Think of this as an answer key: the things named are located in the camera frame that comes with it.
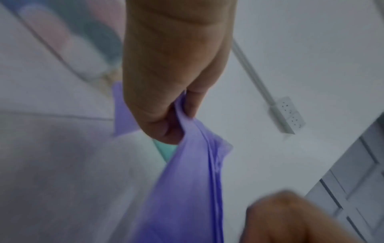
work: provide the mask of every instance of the power socket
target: power socket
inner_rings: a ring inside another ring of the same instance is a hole
[[[271,106],[271,110],[287,133],[295,134],[305,125],[304,119],[289,97],[277,101],[275,105]]]

